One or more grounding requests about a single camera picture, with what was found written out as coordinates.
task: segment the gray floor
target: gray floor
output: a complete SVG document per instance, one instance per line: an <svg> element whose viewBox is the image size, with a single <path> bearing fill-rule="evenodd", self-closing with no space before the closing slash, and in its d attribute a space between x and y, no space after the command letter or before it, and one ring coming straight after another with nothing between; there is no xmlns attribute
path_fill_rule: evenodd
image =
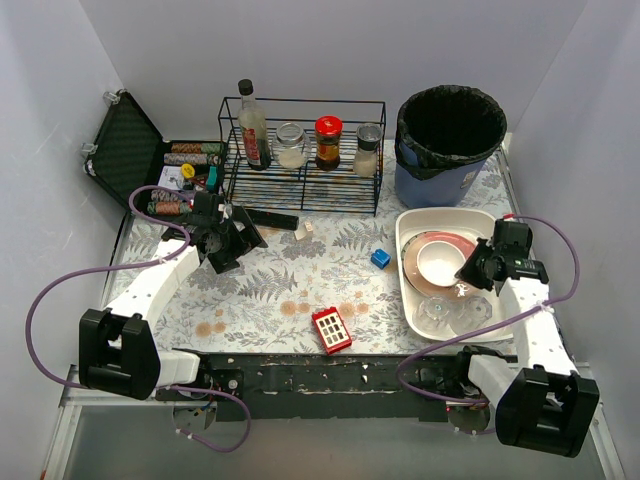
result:
<svg viewBox="0 0 640 480"><path fill-rule="evenodd" d="M240 450L178 436L170 407L84 407L65 479L602 479L591 438L567 459L413 420L261 420ZM244 424L213 424L230 445Z"/></svg>

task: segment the black open case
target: black open case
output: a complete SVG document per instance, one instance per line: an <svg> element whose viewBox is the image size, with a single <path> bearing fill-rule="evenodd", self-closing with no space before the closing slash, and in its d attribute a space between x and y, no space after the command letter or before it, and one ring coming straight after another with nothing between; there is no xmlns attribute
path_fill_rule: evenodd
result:
<svg viewBox="0 0 640 480"><path fill-rule="evenodd" d="M85 172L93 177L109 195L129 210L131 192L143 185L157 185L164 167L164 154L174 143L220 143L218 181L224 179L226 144L213 140L164 140L149 117L126 90L105 93L109 111L93 144L83 145L87 153ZM196 174L206 173L209 166L196 166ZM135 201L140 211L147 213L151 192L142 192Z"/></svg>

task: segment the yellow object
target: yellow object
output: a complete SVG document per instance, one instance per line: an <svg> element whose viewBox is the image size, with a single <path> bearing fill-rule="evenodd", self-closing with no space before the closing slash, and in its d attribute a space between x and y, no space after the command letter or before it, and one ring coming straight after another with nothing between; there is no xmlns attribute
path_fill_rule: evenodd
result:
<svg viewBox="0 0 640 480"><path fill-rule="evenodd" d="M182 175L184 176L184 178L187 178L187 179L193 178L196 174L196 169L193 168L188 163L183 164L182 167L180 167L180 171L182 172Z"/></svg>

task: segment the white wall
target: white wall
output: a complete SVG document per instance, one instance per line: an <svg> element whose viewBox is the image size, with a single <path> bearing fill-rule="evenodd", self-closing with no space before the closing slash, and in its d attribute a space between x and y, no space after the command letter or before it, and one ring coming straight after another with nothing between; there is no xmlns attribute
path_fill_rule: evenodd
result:
<svg viewBox="0 0 640 480"><path fill-rule="evenodd" d="M123 211L81 172L78 147L120 88L77 0L0 0L0 477L40 478L62 388L32 365L29 305L49 281L109 262ZM99 305L103 276L51 293L34 325L56 374L77 361L80 315Z"/></svg>
<svg viewBox="0 0 640 480"><path fill-rule="evenodd" d="M515 127L586 0L80 0L120 75L168 138L217 135L237 82L259 96L493 95Z"/></svg>
<svg viewBox="0 0 640 480"><path fill-rule="evenodd" d="M558 307L569 346L588 360L627 478L640 475L636 414L640 346L640 10L590 0L514 132L512 174L524 212L557 222L575 241L583 275ZM536 230L552 286L571 259Z"/></svg>

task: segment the jar with dark contents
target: jar with dark contents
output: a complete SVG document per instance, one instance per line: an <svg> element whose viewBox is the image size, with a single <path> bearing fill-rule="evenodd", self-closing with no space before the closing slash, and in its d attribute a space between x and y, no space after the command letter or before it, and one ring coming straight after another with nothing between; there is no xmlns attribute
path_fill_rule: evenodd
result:
<svg viewBox="0 0 640 480"><path fill-rule="evenodd" d="M342 120L327 115L316 121L316 165L320 170L330 172L340 165L340 136Z"/></svg>

